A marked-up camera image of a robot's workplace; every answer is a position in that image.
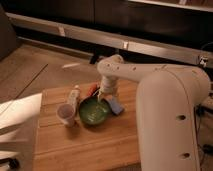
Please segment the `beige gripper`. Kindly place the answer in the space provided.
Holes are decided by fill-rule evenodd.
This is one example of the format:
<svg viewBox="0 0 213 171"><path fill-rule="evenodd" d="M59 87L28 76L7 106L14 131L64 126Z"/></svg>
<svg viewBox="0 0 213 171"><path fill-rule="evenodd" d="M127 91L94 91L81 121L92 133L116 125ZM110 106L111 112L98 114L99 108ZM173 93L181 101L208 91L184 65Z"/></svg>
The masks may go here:
<svg viewBox="0 0 213 171"><path fill-rule="evenodd" d="M104 98L104 94L111 94L112 98L118 100L119 93L117 92L117 78L103 76L100 84L100 91L97 96L98 102Z"/></svg>

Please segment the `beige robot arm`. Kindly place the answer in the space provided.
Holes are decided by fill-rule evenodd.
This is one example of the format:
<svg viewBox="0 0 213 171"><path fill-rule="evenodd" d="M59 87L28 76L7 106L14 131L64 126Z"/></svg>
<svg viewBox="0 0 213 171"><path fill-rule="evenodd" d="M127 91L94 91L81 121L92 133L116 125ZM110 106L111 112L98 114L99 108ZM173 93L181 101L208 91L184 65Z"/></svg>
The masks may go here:
<svg viewBox="0 0 213 171"><path fill-rule="evenodd" d="M209 95L210 78L194 66L101 60L99 96L117 94L120 78L138 83L136 122L142 171L201 171L194 108Z"/></svg>

